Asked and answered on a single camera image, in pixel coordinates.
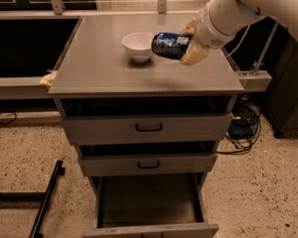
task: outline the bowl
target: bowl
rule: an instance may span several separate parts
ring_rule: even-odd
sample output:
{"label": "bowl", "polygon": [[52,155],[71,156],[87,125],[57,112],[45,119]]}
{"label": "bowl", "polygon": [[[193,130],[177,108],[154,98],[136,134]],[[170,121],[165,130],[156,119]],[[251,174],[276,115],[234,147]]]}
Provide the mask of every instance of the bowl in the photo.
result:
{"label": "bowl", "polygon": [[148,33],[134,33],[122,39],[126,53],[135,61],[145,62],[153,55],[151,43],[153,35]]}

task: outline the terrazzo floor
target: terrazzo floor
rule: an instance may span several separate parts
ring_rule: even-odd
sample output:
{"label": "terrazzo floor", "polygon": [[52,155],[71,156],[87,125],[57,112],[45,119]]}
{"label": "terrazzo floor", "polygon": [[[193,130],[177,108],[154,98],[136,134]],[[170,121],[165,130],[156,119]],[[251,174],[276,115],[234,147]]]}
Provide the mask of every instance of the terrazzo floor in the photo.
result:
{"label": "terrazzo floor", "polygon": [[[261,122],[251,152],[219,155],[202,189],[209,222],[220,225],[217,238],[298,237],[298,134],[275,139]],[[228,149],[221,141],[220,150]],[[64,162],[41,229],[46,238],[80,237],[93,226],[95,196],[76,159],[56,112],[21,113],[0,126],[0,192],[45,191],[56,161]],[[37,211],[0,206],[0,238],[29,237]]]}

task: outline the drawer front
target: drawer front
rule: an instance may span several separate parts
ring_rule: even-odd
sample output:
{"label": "drawer front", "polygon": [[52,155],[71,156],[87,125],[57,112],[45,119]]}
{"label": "drawer front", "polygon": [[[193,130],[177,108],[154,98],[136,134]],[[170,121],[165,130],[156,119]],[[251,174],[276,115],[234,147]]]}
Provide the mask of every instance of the drawer front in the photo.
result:
{"label": "drawer front", "polygon": [[66,119],[72,145],[132,144],[220,140],[231,114],[190,117],[139,117]]}
{"label": "drawer front", "polygon": [[78,160],[86,177],[184,174],[210,172],[216,154],[168,154],[86,157]]}
{"label": "drawer front", "polygon": [[194,223],[142,227],[99,228],[85,231],[83,238],[212,238],[218,225]]}

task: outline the drawer handle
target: drawer handle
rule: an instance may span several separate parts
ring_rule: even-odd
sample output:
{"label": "drawer handle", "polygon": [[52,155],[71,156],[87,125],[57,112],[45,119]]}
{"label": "drawer handle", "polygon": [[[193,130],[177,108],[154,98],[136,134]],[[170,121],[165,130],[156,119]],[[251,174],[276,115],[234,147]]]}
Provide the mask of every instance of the drawer handle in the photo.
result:
{"label": "drawer handle", "polygon": [[157,164],[154,166],[143,166],[140,164],[140,162],[137,162],[137,167],[140,170],[152,170],[152,169],[158,169],[160,167],[160,162],[157,161]]}
{"label": "drawer handle", "polygon": [[160,123],[160,124],[159,124],[159,128],[155,128],[155,129],[141,129],[140,126],[139,126],[139,124],[136,123],[136,125],[135,125],[135,129],[136,129],[136,131],[138,131],[138,132],[158,132],[158,131],[162,131],[162,129],[163,129],[163,124]]}

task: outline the drawer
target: drawer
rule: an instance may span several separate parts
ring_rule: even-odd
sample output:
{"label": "drawer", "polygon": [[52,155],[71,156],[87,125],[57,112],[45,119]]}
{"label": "drawer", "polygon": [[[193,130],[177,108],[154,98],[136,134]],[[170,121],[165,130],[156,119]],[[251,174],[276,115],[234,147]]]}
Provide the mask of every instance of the drawer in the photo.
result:
{"label": "drawer", "polygon": [[194,174],[101,178],[94,229],[82,237],[211,238]]}
{"label": "drawer", "polygon": [[78,160],[86,177],[210,172],[215,142],[83,146]]}
{"label": "drawer", "polygon": [[65,119],[72,145],[221,140],[231,114]]}

